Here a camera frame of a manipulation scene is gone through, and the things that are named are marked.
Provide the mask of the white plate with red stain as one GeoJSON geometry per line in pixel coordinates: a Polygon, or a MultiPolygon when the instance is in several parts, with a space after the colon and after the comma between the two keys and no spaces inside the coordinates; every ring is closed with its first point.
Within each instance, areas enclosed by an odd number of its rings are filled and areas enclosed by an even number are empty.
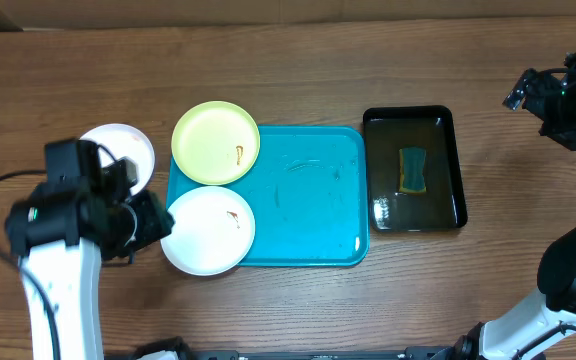
{"type": "Polygon", "coordinates": [[[130,189],[132,195],[150,182],[156,164],[155,152],[150,140],[139,129],[126,124],[105,124],[89,130],[80,139],[101,144],[117,160],[127,157],[136,165],[138,182],[130,189]]]}

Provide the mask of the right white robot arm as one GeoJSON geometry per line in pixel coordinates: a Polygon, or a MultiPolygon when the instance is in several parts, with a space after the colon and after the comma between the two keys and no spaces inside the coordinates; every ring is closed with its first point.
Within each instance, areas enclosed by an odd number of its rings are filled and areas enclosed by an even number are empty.
{"type": "MultiPolygon", "coordinates": [[[[540,135],[576,151],[576,52],[560,68],[527,69],[503,104],[542,121],[540,135]]],[[[576,227],[544,252],[537,287],[503,316],[479,323],[438,359],[542,359],[576,333],[576,227]]]]}

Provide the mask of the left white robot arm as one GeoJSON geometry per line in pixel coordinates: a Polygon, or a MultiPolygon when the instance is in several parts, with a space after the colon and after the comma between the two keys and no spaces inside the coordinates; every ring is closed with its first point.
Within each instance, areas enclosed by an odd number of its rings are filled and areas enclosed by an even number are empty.
{"type": "Polygon", "coordinates": [[[132,261],[174,221],[146,190],[142,141],[67,139],[44,147],[45,181],[15,203],[5,228],[30,311],[36,359],[101,359],[99,280],[106,261],[132,261]]]}

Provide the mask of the green yellow sponge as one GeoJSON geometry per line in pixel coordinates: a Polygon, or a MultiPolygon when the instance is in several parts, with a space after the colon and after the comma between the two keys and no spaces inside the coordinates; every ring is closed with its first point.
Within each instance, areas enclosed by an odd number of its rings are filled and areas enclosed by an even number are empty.
{"type": "Polygon", "coordinates": [[[420,147],[402,148],[399,150],[399,157],[399,191],[407,194],[425,193],[426,150],[420,147]]]}

